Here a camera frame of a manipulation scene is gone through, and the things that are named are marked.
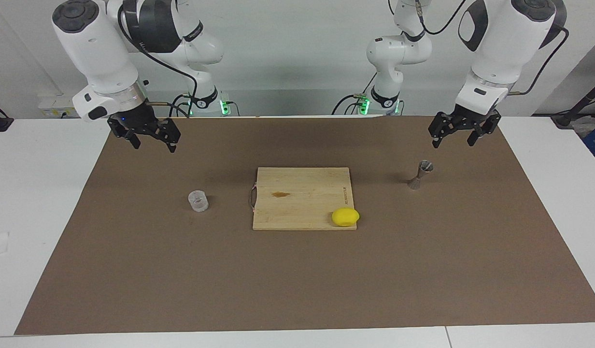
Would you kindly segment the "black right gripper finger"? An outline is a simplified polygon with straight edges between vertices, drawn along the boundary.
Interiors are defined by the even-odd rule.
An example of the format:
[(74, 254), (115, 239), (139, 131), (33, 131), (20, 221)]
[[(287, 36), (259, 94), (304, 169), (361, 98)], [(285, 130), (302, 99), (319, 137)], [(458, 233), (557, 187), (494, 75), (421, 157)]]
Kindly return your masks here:
[(174, 153), (181, 133), (173, 119), (168, 117), (157, 121), (156, 140), (162, 141), (170, 153)]
[(139, 147), (141, 146), (141, 142), (138, 139), (134, 130), (125, 128), (118, 122), (118, 120), (112, 117), (108, 119), (108, 125), (110, 126), (112, 133), (115, 137), (125, 139), (132, 145), (134, 149), (139, 149)]

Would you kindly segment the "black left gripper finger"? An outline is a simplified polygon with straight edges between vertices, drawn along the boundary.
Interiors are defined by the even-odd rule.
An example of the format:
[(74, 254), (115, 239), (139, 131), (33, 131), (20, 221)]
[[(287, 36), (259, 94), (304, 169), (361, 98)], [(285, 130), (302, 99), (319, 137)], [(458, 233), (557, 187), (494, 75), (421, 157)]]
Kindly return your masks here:
[(446, 136), (449, 136), (458, 130), (459, 124), (459, 116), (438, 112), (428, 126), (428, 134), (432, 137), (432, 146), (434, 148), (439, 148)]
[(473, 121), (473, 131), (467, 139), (467, 144), (473, 147), (481, 137), (492, 134), (496, 130), (500, 120), (500, 114), (492, 114), (483, 121)]

